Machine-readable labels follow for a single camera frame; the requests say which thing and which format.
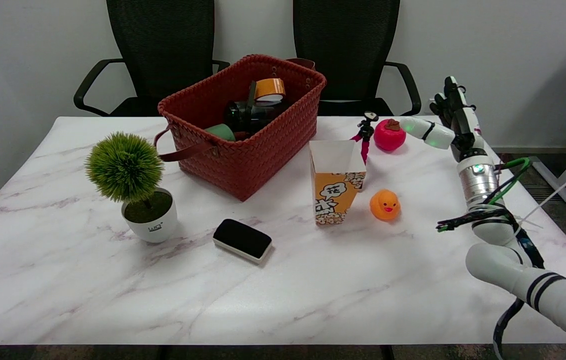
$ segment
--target green light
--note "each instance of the green light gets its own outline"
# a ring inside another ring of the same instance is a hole
[[[478,174],[484,174],[485,173],[485,166],[482,166],[482,164],[476,164],[474,166],[472,166],[472,173],[478,175]]]

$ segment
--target rubber duck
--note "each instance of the rubber duck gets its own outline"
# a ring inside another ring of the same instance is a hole
[[[369,199],[369,210],[380,221],[392,221],[401,213],[401,203],[397,194],[382,189]]]

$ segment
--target orange popcorn box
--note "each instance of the orange popcorn box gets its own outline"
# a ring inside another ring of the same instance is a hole
[[[314,218],[340,224],[361,190],[366,168],[354,140],[310,141]]]

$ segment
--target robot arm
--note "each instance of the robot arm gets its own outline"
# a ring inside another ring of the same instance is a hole
[[[465,88],[454,77],[445,79],[444,93],[434,96],[430,109],[441,123],[416,117],[405,118],[401,128],[434,148],[452,148],[458,162],[472,231],[486,243],[475,244],[468,251],[465,265],[470,274],[486,283],[505,289],[566,331],[566,278],[543,269],[541,254],[524,230],[520,234],[502,198],[488,201],[499,186],[494,162],[484,150],[485,142],[475,114],[468,105]]]
[[[473,245],[465,257],[472,276],[510,292],[566,332],[566,278],[521,262],[509,248],[486,243]]]

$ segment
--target soil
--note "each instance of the soil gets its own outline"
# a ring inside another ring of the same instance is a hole
[[[123,212],[125,219],[137,224],[155,221],[168,212],[172,206],[173,199],[169,194],[155,191],[148,201],[152,206],[151,209],[148,209],[142,201],[129,203]]]

